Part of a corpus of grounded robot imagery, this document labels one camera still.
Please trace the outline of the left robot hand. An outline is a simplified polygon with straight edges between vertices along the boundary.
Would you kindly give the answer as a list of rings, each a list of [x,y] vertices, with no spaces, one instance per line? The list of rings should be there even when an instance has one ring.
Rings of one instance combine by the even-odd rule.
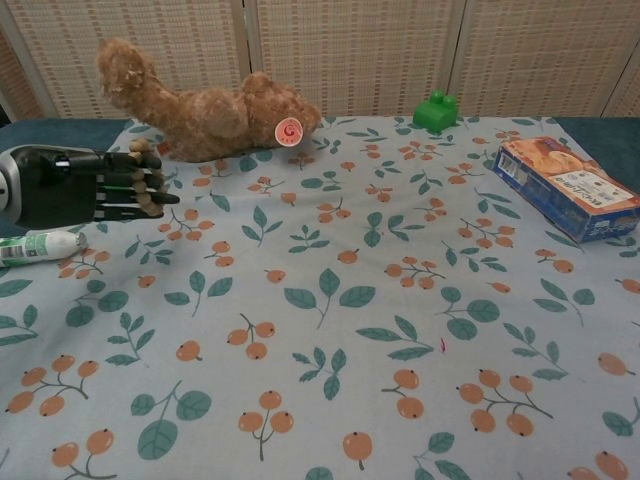
[[[155,219],[179,202],[150,151],[20,145],[1,153],[1,217],[22,228]]]

